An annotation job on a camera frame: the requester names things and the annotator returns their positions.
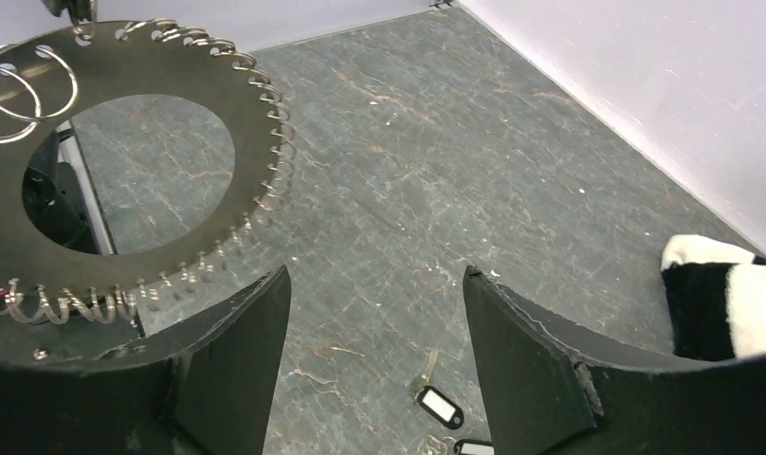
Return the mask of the metal disc with key rings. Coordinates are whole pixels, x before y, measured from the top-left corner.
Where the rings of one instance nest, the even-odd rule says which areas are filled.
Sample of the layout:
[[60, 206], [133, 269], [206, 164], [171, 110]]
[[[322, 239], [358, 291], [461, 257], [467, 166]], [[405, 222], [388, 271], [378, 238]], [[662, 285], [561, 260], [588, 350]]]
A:
[[[98, 255], [61, 246], [27, 216], [22, 182], [43, 140], [108, 101], [164, 95], [218, 117], [234, 150], [222, 199], [198, 225], [163, 245]], [[182, 297], [228, 264], [254, 222], [290, 187], [295, 131], [281, 91], [256, 59], [201, 27], [166, 18], [106, 21], [92, 38], [73, 27], [0, 46], [0, 315], [101, 323]]]

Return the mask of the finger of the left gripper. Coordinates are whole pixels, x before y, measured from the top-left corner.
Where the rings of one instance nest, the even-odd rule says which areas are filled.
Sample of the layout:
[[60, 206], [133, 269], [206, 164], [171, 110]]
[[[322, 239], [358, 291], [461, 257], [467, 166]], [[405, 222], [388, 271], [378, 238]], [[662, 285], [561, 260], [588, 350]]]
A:
[[61, 17], [66, 12], [74, 25], [98, 21], [96, 0], [42, 0], [42, 4], [54, 17]]

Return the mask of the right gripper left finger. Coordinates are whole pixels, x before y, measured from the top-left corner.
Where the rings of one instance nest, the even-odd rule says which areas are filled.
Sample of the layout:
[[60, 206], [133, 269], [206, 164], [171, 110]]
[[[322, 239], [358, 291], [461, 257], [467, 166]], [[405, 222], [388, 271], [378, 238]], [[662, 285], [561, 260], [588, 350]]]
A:
[[280, 266], [92, 358], [0, 360], [0, 454], [260, 454], [288, 328]]

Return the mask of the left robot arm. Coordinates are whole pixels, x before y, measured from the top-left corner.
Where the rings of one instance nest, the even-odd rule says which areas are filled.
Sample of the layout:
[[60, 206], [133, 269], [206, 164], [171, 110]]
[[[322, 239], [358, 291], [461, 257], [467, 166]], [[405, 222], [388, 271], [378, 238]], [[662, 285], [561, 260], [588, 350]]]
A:
[[51, 132], [32, 155], [22, 201], [30, 222], [56, 244], [82, 253], [116, 253], [72, 121]]

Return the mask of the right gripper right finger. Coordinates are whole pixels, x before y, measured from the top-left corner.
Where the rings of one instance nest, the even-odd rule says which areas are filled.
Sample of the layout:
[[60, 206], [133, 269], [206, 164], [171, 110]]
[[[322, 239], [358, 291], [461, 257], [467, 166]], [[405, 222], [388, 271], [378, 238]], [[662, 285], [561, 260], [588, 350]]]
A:
[[705, 362], [607, 337], [465, 269], [499, 454], [766, 454], [766, 354]]

